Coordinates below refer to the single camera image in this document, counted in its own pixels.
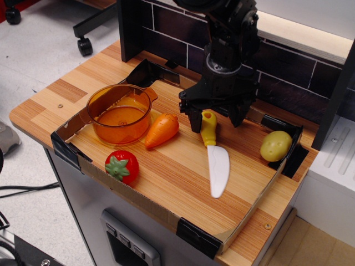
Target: yellow knife handle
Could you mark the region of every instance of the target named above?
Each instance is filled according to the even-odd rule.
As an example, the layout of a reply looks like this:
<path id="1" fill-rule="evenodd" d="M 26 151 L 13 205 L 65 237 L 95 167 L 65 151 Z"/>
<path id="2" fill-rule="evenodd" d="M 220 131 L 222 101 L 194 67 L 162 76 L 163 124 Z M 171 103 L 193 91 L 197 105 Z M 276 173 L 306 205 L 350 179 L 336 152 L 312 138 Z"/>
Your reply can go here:
<path id="1" fill-rule="evenodd" d="M 202 112 L 202 125 L 201 125 L 201 136 L 205 143 L 205 146 L 213 145 L 216 143 L 216 126 L 217 117 L 213 112 L 203 111 Z"/>

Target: red tomato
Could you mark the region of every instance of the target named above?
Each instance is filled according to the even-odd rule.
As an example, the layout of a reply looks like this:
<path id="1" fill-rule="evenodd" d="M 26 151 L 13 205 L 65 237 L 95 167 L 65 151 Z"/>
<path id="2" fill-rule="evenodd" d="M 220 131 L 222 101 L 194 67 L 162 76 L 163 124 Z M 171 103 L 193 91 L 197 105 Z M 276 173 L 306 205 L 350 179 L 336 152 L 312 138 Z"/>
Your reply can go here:
<path id="1" fill-rule="evenodd" d="M 129 151 L 114 151 L 105 161 L 106 173 L 129 184 L 137 178 L 139 164 L 137 158 Z"/>

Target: orange pot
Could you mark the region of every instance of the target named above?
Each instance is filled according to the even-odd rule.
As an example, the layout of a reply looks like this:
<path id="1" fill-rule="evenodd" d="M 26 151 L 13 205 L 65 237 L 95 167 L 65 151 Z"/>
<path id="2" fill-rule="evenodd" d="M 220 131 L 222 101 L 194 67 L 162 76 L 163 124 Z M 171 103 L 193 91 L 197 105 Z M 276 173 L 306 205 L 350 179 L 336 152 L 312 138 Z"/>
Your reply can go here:
<path id="1" fill-rule="evenodd" d="M 87 103 L 87 114 L 96 134 L 104 142 L 123 145 L 139 140 L 151 124 L 152 102 L 158 96 L 152 88 L 131 84 L 107 86 Z"/>

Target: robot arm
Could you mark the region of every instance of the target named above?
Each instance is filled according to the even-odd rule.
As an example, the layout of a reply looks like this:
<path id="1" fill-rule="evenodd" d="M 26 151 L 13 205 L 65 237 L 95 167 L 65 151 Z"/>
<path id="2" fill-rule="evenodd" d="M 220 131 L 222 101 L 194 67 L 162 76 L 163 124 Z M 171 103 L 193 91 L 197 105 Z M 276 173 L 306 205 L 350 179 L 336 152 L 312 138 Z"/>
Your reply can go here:
<path id="1" fill-rule="evenodd" d="M 239 126 L 256 99 L 258 83 L 240 75 L 242 63 L 255 54 L 257 9 L 254 0 L 174 0 L 182 8 L 206 15 L 210 43 L 205 47 L 201 80 L 179 94 L 180 112 L 191 129 L 201 130 L 202 111 L 214 109 Z"/>

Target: chair wheel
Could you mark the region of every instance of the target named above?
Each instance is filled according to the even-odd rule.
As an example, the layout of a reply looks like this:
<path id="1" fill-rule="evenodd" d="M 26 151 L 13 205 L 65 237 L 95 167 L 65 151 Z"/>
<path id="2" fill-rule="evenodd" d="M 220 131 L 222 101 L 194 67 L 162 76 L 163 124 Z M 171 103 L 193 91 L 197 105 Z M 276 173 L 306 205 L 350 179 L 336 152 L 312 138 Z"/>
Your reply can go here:
<path id="1" fill-rule="evenodd" d="M 16 8 L 13 8 L 13 7 L 9 8 L 9 9 L 6 9 L 5 17 L 6 17 L 6 21 L 9 24 L 17 25 L 21 21 L 20 11 L 18 9 L 16 9 Z"/>
<path id="2" fill-rule="evenodd" d="M 93 53 L 93 46 L 88 38 L 81 38 L 78 40 L 78 48 L 82 56 L 90 55 Z"/>

